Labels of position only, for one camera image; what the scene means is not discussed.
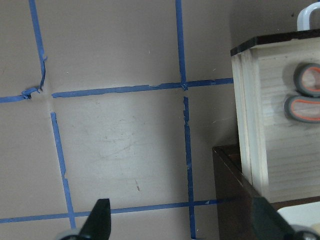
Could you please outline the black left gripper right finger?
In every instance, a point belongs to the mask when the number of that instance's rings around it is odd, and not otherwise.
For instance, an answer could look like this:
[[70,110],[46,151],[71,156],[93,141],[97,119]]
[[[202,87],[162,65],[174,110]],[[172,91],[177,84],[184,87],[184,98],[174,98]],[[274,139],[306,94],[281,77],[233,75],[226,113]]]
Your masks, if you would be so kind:
[[318,240],[310,227],[289,224],[264,197],[255,197],[251,207],[251,229],[259,240]]

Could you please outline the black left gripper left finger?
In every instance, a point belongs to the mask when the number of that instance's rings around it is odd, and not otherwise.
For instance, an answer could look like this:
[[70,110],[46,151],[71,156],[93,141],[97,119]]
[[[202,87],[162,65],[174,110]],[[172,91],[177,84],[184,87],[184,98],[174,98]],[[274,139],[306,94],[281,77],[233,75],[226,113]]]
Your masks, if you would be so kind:
[[111,235],[111,206],[108,198],[98,199],[80,229],[59,233],[57,240],[108,240]]

